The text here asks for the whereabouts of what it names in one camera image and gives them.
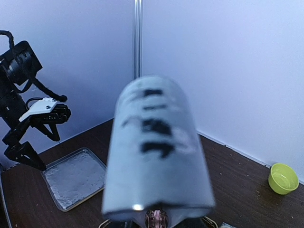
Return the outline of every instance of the wooden tabletop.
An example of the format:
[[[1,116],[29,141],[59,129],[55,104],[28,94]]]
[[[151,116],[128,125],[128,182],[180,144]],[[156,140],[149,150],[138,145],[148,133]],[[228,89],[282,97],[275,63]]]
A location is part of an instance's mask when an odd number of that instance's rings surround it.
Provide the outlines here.
[[[103,123],[43,153],[51,163],[81,147],[92,150],[105,164],[112,121]],[[209,216],[238,228],[304,227],[304,187],[286,196],[272,192],[269,169],[201,137],[217,207]],[[40,171],[19,164],[1,174],[13,227],[98,228],[102,192],[69,212],[55,206]]]

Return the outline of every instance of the white cylinder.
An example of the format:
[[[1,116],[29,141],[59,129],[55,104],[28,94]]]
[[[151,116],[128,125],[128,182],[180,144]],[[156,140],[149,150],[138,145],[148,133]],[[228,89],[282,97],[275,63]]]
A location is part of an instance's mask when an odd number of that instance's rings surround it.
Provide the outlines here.
[[[168,78],[145,76],[121,93],[115,109],[103,215],[145,227],[158,205],[168,227],[215,206],[208,169],[187,98]]]

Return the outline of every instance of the metal tray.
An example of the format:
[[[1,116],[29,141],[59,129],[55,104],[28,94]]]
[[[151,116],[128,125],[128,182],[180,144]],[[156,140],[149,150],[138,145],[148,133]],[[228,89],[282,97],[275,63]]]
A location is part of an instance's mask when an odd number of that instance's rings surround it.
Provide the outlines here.
[[[41,174],[61,211],[69,211],[104,188],[105,164],[81,148],[47,165]]]

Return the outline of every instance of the green bowl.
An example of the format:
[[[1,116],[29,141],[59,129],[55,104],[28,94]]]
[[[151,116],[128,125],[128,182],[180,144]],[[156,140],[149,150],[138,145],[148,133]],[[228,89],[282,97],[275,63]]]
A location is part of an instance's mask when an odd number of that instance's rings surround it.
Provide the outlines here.
[[[286,195],[298,188],[299,178],[292,168],[285,164],[277,163],[270,169],[268,183],[274,192]]]

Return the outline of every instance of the black marking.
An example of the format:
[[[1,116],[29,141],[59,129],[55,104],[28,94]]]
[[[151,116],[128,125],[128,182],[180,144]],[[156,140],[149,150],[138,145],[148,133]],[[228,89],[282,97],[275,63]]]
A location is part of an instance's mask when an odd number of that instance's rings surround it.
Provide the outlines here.
[[[151,96],[151,95],[162,95],[163,92],[161,89],[146,89],[143,92],[143,97]]]
[[[162,120],[148,119],[142,122],[142,132],[157,132],[172,136],[171,127]]]
[[[174,151],[174,146],[167,142],[145,142],[142,144],[142,152],[147,153],[149,151],[158,150],[161,151],[161,158],[167,158],[170,153]]]
[[[163,105],[160,104],[160,105],[155,105],[155,106],[146,106],[146,107],[143,107],[142,109],[145,111],[149,111],[149,110],[164,109],[164,108],[167,108],[166,104],[163,104]]]

